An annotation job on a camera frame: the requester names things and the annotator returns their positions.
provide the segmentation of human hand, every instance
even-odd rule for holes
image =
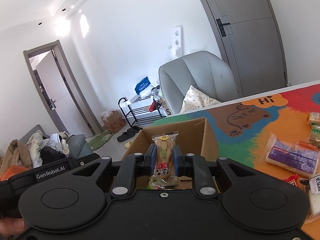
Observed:
[[[0,219],[0,234],[8,238],[22,234],[27,229],[22,218],[1,218]]]

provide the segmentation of green rug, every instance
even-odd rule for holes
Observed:
[[[98,150],[103,145],[105,145],[111,139],[111,137],[113,135],[114,135],[114,133],[111,133],[109,131],[105,131],[105,132],[99,134],[96,138],[92,139],[88,144],[93,151]]]

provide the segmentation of table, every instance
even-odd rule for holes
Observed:
[[[296,143],[310,133],[309,112],[320,112],[320,81],[240,98],[202,110],[170,116],[153,125],[206,117],[219,145],[219,156],[285,179],[293,173],[260,160],[273,133],[279,140]],[[320,240],[320,218],[302,227]]]

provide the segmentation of polka dot pillow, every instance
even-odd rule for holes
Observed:
[[[210,98],[205,93],[202,93],[200,90],[191,85],[183,100],[180,113],[200,109],[202,107],[213,106],[219,103],[221,102]]]

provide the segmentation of black slipper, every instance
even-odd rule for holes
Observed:
[[[138,127],[137,125],[132,126],[131,128],[129,128],[127,130],[127,132],[134,132],[134,133],[138,133],[140,130],[143,130],[143,128]]]
[[[125,140],[132,138],[134,135],[134,132],[123,132],[122,135],[117,138],[117,140],[118,142],[124,142]]]

